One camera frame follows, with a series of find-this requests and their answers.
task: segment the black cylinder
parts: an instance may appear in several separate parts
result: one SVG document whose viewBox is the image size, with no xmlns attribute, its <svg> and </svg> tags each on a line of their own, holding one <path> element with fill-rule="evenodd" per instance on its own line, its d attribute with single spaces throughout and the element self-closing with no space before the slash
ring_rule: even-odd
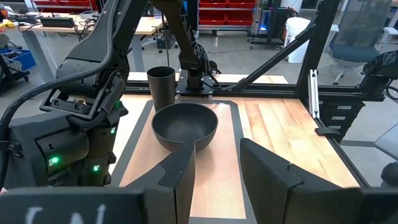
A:
<svg viewBox="0 0 398 224">
<path fill-rule="evenodd" d="M 150 94 L 155 111 L 174 104 L 175 71 L 170 67 L 155 67 L 147 72 Z"/>
</svg>

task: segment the concrete floor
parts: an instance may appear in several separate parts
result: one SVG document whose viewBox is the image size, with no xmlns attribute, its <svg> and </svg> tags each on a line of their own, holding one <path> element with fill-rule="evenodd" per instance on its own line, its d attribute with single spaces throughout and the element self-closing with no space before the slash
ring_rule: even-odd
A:
<svg viewBox="0 0 398 224">
<path fill-rule="evenodd" d="M 6 34 L 10 40 L 17 45 L 27 48 L 22 35 L 16 30 L 7 30 Z M 47 54 L 47 60 L 50 62 L 53 71 L 57 65 L 67 56 L 69 51 L 77 43 L 74 36 L 60 37 L 58 34 L 37 33 L 39 42 Z M 278 52 L 276 49 L 268 49 L 265 46 L 255 45 L 252 50 L 249 43 L 246 42 L 247 37 L 244 32 L 219 32 L 218 37 L 211 34 L 202 33 L 198 39 L 206 51 L 209 59 L 214 60 L 218 64 L 218 68 L 223 73 L 228 74 L 249 74 L 258 66 L 269 60 Z M 389 45 L 384 50 L 398 49 L 398 45 Z M 179 49 L 170 50 L 170 66 L 178 70 L 178 53 Z M 144 63 L 146 70 L 167 64 L 165 52 L 159 54 L 155 44 L 148 45 L 143 51 Z M 134 71 L 134 62 L 132 55 L 129 55 L 131 71 Z M 333 69 L 333 59 L 327 54 L 323 54 L 319 65 L 319 84 L 331 85 L 338 73 Z M 290 64 L 286 61 L 278 63 L 273 67 L 267 75 L 282 75 L 289 83 L 295 83 L 299 75 L 301 64 Z M 0 114 L 4 112 L 7 105 L 18 97 L 22 92 L 37 86 L 43 82 L 37 67 L 30 70 L 30 81 L 18 81 L 15 88 L 6 91 L 0 95 Z M 360 83 L 361 77 L 355 75 L 354 72 L 347 73 L 340 81 L 340 85 L 353 86 Z M 36 96 L 27 101 L 16 113 L 15 118 L 31 116 L 40 113 L 39 105 L 43 96 Z M 388 98 L 382 103 L 366 102 L 366 106 L 362 109 L 351 129 L 345 136 L 345 140 L 355 141 L 375 141 L 380 135 L 398 122 L 398 104 Z M 351 158 L 358 170 L 372 186 L 380 186 L 382 168 L 393 161 L 393 159 L 375 148 L 371 147 L 352 147 L 343 146 L 347 155 Z"/>
</svg>

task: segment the black bowl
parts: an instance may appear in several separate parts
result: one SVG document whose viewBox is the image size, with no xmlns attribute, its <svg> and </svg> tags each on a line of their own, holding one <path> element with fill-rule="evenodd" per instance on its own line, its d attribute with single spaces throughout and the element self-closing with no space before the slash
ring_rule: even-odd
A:
<svg viewBox="0 0 398 224">
<path fill-rule="evenodd" d="M 177 103 L 158 111 L 152 129 L 160 144 L 173 152 L 194 136 L 196 151 L 206 148 L 217 130 L 217 115 L 208 107 L 195 103 Z"/>
</svg>

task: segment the wooden table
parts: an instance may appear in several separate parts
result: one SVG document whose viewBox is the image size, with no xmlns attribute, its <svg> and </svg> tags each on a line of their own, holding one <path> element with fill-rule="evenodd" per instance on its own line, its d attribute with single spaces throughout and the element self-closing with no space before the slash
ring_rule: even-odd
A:
<svg viewBox="0 0 398 224">
<path fill-rule="evenodd" d="M 220 82 L 237 82 L 246 75 L 218 75 Z M 129 80 L 146 80 L 130 73 Z M 256 83 L 286 83 L 282 76 L 262 76 Z M 114 153 L 116 167 L 109 171 L 113 185 L 124 186 L 140 177 L 169 152 L 155 140 L 150 121 L 151 97 L 124 95 L 129 114 L 119 123 Z M 190 223 L 255 223 L 239 170 L 240 138 L 249 138 L 301 168 L 341 187 L 357 187 L 326 137 L 299 100 L 271 98 L 189 99 L 211 108 L 218 129 L 208 148 L 197 153 Z"/>
<path fill-rule="evenodd" d="M 51 17 L 52 14 L 48 12 L 41 13 L 41 16 Z M 71 17 L 78 26 L 78 30 L 83 30 L 83 25 L 79 22 L 85 21 L 79 15 L 69 15 L 67 13 L 55 13 L 55 16 L 60 17 Z M 21 31 L 25 31 L 29 26 L 20 27 Z M 157 29 L 162 27 L 162 19 L 156 19 L 154 17 L 142 17 L 139 21 L 134 38 L 131 42 L 132 54 L 134 57 L 134 64 L 137 72 L 144 72 L 144 59 L 142 58 L 141 49 L 141 36 L 143 35 L 154 35 Z M 23 32 L 22 35 L 26 41 L 29 50 L 32 52 L 33 58 L 43 76 L 45 82 L 49 82 L 55 79 L 55 75 L 52 73 L 50 65 L 45 58 L 43 50 L 36 38 L 34 32 L 65 32 L 65 33 L 75 33 L 75 28 L 66 27 L 43 27 L 42 25 L 34 26 L 30 28 L 27 32 Z"/>
</svg>

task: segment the office chair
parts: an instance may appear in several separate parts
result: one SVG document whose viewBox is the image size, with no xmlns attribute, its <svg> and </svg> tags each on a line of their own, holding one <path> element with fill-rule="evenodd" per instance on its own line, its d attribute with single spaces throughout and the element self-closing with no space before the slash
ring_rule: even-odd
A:
<svg viewBox="0 0 398 224">
<path fill-rule="evenodd" d="M 339 33 L 330 44 L 333 60 L 342 67 L 334 85 L 348 70 L 370 62 L 379 55 L 374 48 L 384 27 L 391 0 L 348 0 Z"/>
</svg>

